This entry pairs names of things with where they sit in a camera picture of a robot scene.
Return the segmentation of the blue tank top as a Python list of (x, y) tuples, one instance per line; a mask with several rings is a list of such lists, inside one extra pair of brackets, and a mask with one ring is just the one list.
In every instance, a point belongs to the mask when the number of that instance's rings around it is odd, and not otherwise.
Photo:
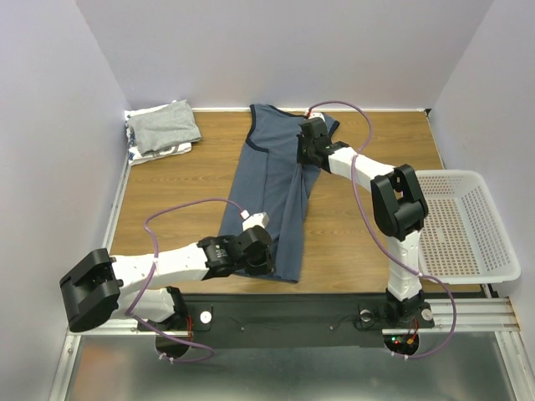
[(275, 272), (265, 277), (296, 283), (302, 270), (303, 223), (320, 169), (297, 161), (303, 116), (270, 104), (252, 104), (250, 112), (228, 199), (252, 214), (267, 213)]

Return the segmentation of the white plastic basket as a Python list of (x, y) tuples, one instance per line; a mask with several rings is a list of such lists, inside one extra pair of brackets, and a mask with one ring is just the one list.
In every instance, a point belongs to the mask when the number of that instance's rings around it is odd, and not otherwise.
[(447, 284), (496, 284), (521, 275), (516, 253), (481, 175), (416, 172), (429, 214), (420, 235), (420, 271)]

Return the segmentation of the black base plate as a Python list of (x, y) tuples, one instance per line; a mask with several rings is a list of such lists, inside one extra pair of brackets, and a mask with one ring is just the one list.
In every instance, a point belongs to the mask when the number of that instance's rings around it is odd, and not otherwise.
[(430, 304), (398, 307), (384, 293), (186, 294), (193, 340), (224, 348), (380, 348), (386, 333), (434, 327)]

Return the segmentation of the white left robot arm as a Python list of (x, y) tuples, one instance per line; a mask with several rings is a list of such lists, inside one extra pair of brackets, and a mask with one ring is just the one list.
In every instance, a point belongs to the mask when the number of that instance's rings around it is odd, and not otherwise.
[(275, 269), (271, 236), (262, 226), (234, 236), (209, 236), (154, 256), (111, 256), (92, 250), (59, 281), (71, 332), (133, 315), (179, 328), (186, 308), (178, 282), (226, 278), (237, 271), (264, 276)]

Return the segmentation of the aluminium frame rail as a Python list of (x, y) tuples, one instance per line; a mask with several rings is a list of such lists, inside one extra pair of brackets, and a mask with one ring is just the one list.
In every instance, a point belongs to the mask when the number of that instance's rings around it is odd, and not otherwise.
[[(451, 302), (446, 299), (429, 301), (434, 325), (419, 324), (418, 333), (448, 333), (452, 328), (461, 332), (518, 332), (512, 304), (506, 298), (462, 298), (456, 300), (456, 316), (452, 316)], [(99, 335), (151, 335), (132, 319), (111, 319), (101, 326), (84, 331), (83, 336)]]

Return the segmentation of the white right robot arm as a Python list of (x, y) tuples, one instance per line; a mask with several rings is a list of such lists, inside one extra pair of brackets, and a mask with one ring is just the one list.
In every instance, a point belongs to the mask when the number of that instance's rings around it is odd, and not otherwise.
[(419, 269), (420, 234), (428, 206), (415, 170), (394, 167), (359, 154), (344, 142), (334, 143), (323, 118), (307, 118), (300, 124), (297, 160), (351, 181), (371, 194), (374, 222), (386, 237), (380, 250), (389, 259), (385, 319), (392, 326), (411, 322), (424, 305)]

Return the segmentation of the grey folded tank top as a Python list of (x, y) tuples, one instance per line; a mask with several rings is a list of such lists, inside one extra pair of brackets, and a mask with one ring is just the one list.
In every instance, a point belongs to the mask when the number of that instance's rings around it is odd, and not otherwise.
[(128, 124), (143, 155), (201, 139), (193, 111), (186, 100), (167, 104), (154, 113), (136, 115)]

